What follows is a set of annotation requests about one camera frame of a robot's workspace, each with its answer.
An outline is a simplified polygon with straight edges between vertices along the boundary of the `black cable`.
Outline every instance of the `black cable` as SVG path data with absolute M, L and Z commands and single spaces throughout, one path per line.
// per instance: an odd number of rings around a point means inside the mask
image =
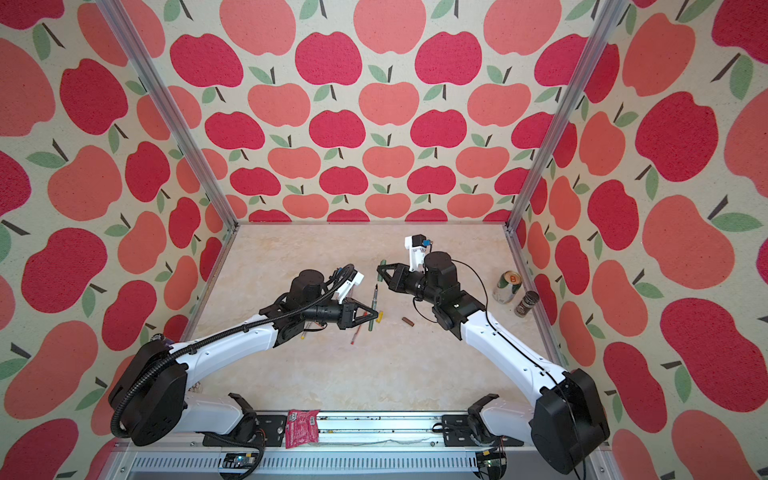
M 416 308 L 416 297 L 413 297 L 413 309 L 416 311 L 416 313 L 418 313 L 419 315 L 421 315 L 421 316 L 422 316 L 422 318 L 423 318 L 424 320 L 426 320 L 427 322 L 437 323 L 435 320 L 430 320 L 430 319 L 428 319 L 427 317 L 425 317 L 425 316 L 424 316 L 424 315 L 423 315 L 421 312 L 419 312 L 419 309 L 418 309 L 418 308 Z
M 523 355 L 523 356 L 524 356 L 524 357 L 525 357 L 525 358 L 526 358 L 526 359 L 527 359 L 527 360 L 528 360 L 530 363 L 533 363 L 533 364 L 534 364 L 534 366 L 536 366 L 536 367 L 537 367 L 537 368 L 539 368 L 539 369 L 540 369 L 542 372 L 544 372 L 544 373 L 545 373 L 545 374 L 546 374 L 546 375 L 549 377 L 549 379 L 552 381 L 552 383 L 554 384 L 555 388 L 557 388 L 557 389 L 558 389 L 558 391 L 560 392 L 560 395 L 561 395 L 561 397 L 562 397 L 562 399 L 563 399 L 563 402 L 565 402 L 565 406 L 567 406 L 567 407 L 568 407 L 568 413 L 571 415 L 571 427 L 573 428 L 574 434 L 576 435 L 576 442 L 578 443 L 578 445 L 579 445 L 579 449 L 581 450 L 581 464 L 582 464 L 582 472 L 583 472 L 583 474 L 584 474 L 584 480 L 586 480 L 586 479 L 587 479 L 587 464 L 586 464 L 586 459 L 587 459 L 587 458 L 586 458 L 586 456 L 584 455 L 584 446 L 581 444 L 581 440 L 579 439 L 579 436 L 578 436 L 578 429 L 576 428 L 576 418 L 574 417 L 574 412 L 573 412 L 573 410 L 571 409 L 571 404 L 568 402 L 568 400 L 566 400 L 566 399 L 565 399 L 565 392 L 563 392 L 563 389 L 560 387 L 560 384 L 558 384 L 558 383 L 557 383 L 557 381 L 555 381 L 554 377 L 553 377 L 553 376 L 550 374 L 550 372 L 549 372 L 549 371 L 545 370 L 545 369 L 544 369 L 544 367 L 542 367 L 541 365 L 539 365 L 538 363 L 536 363 L 536 362 L 535 362 L 533 359 L 531 359 L 531 357 L 529 357 L 529 356 L 525 355 L 525 353 L 524 353 L 522 350 L 520 350 L 520 349 L 519 349 L 519 348 L 518 348 L 518 347 L 517 347 L 517 346 L 516 346 L 514 343 L 510 342 L 510 341 L 509 341 L 509 339 L 508 339 L 507 337 L 505 337 L 504 335 L 502 335 L 502 333 L 501 333 L 501 332 L 499 332 L 499 331 L 496 329 L 496 327 L 495 327 L 495 326 L 493 326 L 493 322 L 491 322 L 491 320 L 488 318 L 488 291 L 485 289 L 485 284 L 483 283 L 483 281 L 482 281 L 482 278 L 480 278 L 480 276 L 479 276 L 479 275 L 478 275 L 478 273 L 475 271 L 475 269 L 474 269 L 474 268 L 472 268 L 471 266 L 469 266 L 467 263 L 464 263 L 464 262 L 462 262 L 462 261 L 460 261 L 460 260 L 457 260 L 457 259 L 452 259 L 452 260 L 453 260 L 454 262 L 456 262 L 456 263 L 460 263 L 461 265 L 464 265 L 464 266 L 468 267 L 468 268 L 469 268 L 469 269 L 470 269 L 470 270 L 471 270 L 471 271 L 472 271 L 472 272 L 475 274 L 475 276 L 476 276 L 476 277 L 478 277 L 478 280 L 480 280 L 480 285 L 482 286 L 482 291 L 483 291 L 483 293 L 485 294 L 485 321 L 486 321 L 486 323 L 487 323 L 487 324 L 488 324 L 488 325 L 489 325 L 489 326 L 490 326 L 490 327 L 491 327 L 491 328 L 492 328 L 494 331 L 496 331 L 496 333 L 498 333 L 498 335 L 499 335 L 499 336 L 500 336 L 502 339 L 504 339 L 504 340 L 505 340 L 505 341 L 506 341 L 508 344 L 510 344 L 510 345 L 511 345 L 513 348 L 515 348 L 515 350 L 517 350 L 517 351 L 518 351 L 518 352 L 519 352 L 521 355 Z M 579 477 L 579 475 L 578 475 L 578 471 L 576 470 L 576 468 L 575 468 L 575 467 L 574 467 L 574 473 L 576 474 L 576 478 L 578 478 L 578 480 L 581 480 L 581 477 Z
M 244 447 L 246 449 L 254 449 L 259 452 L 259 456 L 253 462 L 253 464 L 250 467 L 248 467 L 248 469 L 245 472 L 241 473 L 240 476 L 237 477 L 237 480 L 243 480 L 248 475 L 252 474 L 253 471 L 258 468 L 259 464 L 261 463 L 261 460 L 264 458 L 264 449 L 265 449 L 264 443 L 266 441 L 264 437 L 262 437 L 261 439 L 262 445 L 257 445 L 253 442 L 240 442 L 238 440 L 233 440 L 233 439 L 230 439 L 229 437 L 226 437 L 224 435 L 219 435 L 218 433 L 214 433 L 214 432 L 198 432 L 198 433 L 207 435 L 212 439 L 216 439 L 222 443 L 227 443 L 229 445 L 236 446 L 236 447 Z
M 317 297 L 312 302 L 307 303 L 305 306 L 301 306 L 295 310 L 291 310 L 289 312 L 283 313 L 274 318 L 254 320 L 253 322 L 244 323 L 243 325 L 235 326 L 233 328 L 224 330 L 223 332 L 216 333 L 214 335 L 211 335 L 207 338 L 200 340 L 199 342 L 195 342 L 195 343 L 192 343 L 191 345 L 185 346 L 183 349 L 179 349 L 171 353 L 169 356 L 165 357 L 164 359 L 156 362 L 141 377 L 139 377 L 139 380 L 137 380 L 136 383 L 134 383 L 128 389 L 128 391 L 125 393 L 125 396 L 118 404 L 117 408 L 114 409 L 114 414 L 112 414 L 112 420 L 110 421 L 110 425 L 109 425 L 112 435 L 118 437 L 119 439 L 127 439 L 131 436 L 128 433 L 128 431 L 120 425 L 120 419 L 122 418 L 123 412 L 125 411 L 126 407 L 128 407 L 128 403 L 130 403 L 131 400 L 136 396 L 136 394 L 142 388 L 144 388 L 144 385 L 146 385 L 150 379 L 153 379 L 161 370 L 165 369 L 177 358 L 183 355 L 187 355 L 188 353 L 190 354 L 197 353 L 200 347 L 210 345 L 213 342 L 216 342 L 223 338 L 227 338 L 228 336 L 234 335 L 235 333 L 244 333 L 257 326 L 266 325 L 267 323 L 276 322 L 277 320 L 298 315 L 301 312 L 304 312 L 315 305 L 319 305 L 320 303 L 325 302 L 326 300 L 331 298 L 333 294 L 344 284 L 344 282 L 351 279 L 354 271 L 355 271 L 355 267 L 351 263 L 344 266 L 343 268 L 338 269 L 332 275 L 332 278 L 335 280 L 333 287 L 331 287 L 331 289 L 328 290 L 328 292 Z

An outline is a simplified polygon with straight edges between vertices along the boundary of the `metal slide rail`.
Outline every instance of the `metal slide rail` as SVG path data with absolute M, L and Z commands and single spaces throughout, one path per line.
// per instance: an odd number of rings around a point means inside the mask
M 160 74 L 154 67 L 149 52 L 144 47 L 144 43 L 136 32 L 131 19 L 128 17 L 120 0 L 96 0 L 96 3 L 107 20 L 114 36 L 120 42 L 125 54 L 131 60 L 134 68 L 141 79 L 142 85 L 147 89 L 147 93 L 152 97 L 157 110 L 160 112 L 163 120 L 167 124 L 181 152 L 189 162 L 192 171 L 197 179 L 203 185 L 208 199 L 221 217 L 224 226 L 231 231 L 237 225 L 237 219 L 232 207 L 223 191 L 219 188 L 213 171 L 203 156 L 203 152 L 197 146 L 187 127 L 187 122 L 181 114 L 173 97 L 166 88 Z

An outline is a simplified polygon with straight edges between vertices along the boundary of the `apple wallpaper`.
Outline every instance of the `apple wallpaper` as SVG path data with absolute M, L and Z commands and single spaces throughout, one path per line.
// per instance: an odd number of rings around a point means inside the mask
M 0 478 L 93 480 L 112 382 L 181 336 L 226 231 L 96 4 L 0 2 L 0 24 Z
M 245 222 L 506 220 L 601 7 L 147 4 L 165 35 L 138 31 L 180 108 L 200 105 L 192 135 Z M 618 62 L 601 62 L 591 101 Z M 147 106 L 143 124 L 157 117 Z M 560 161 L 574 154 L 569 133 Z
M 757 0 L 632 3 L 617 80 L 594 98 L 598 65 L 517 227 L 625 480 L 768 477 L 766 21 Z

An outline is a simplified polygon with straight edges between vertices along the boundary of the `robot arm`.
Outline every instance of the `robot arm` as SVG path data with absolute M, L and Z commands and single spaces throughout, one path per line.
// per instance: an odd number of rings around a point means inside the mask
M 447 253 L 426 254 L 419 271 L 413 249 L 430 244 L 425 242 L 423 235 L 408 237 L 411 265 L 380 265 L 379 275 L 390 290 L 431 303 L 438 324 L 487 356 L 531 403 L 521 408 L 486 396 L 469 409 L 470 420 L 475 415 L 482 423 L 475 434 L 533 443 L 555 470 L 569 473 L 610 435 L 594 380 L 581 369 L 567 372 L 547 361 L 500 325 L 486 305 L 462 290 Z
M 282 345 L 301 334 L 307 321 L 347 329 L 371 318 L 358 314 L 360 309 L 378 316 L 348 297 L 360 282 L 362 274 L 351 264 L 328 281 L 316 270 L 304 270 L 289 292 L 240 325 L 190 342 L 169 344 L 160 338 L 145 343 L 109 394 L 115 410 L 112 433 L 130 437 L 138 446 L 171 431 L 213 432 L 247 441 L 255 414 L 245 400 L 233 394 L 207 398 L 189 388 L 232 362 Z

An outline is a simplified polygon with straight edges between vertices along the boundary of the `can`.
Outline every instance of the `can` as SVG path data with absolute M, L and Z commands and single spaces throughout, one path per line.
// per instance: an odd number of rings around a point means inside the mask
M 520 273 L 507 270 L 498 278 L 493 287 L 493 299 L 499 303 L 510 303 L 522 285 Z
M 538 293 L 530 290 L 525 292 L 525 296 L 520 300 L 520 303 L 515 307 L 515 315 L 524 317 L 526 313 L 530 312 L 533 306 L 538 303 Z

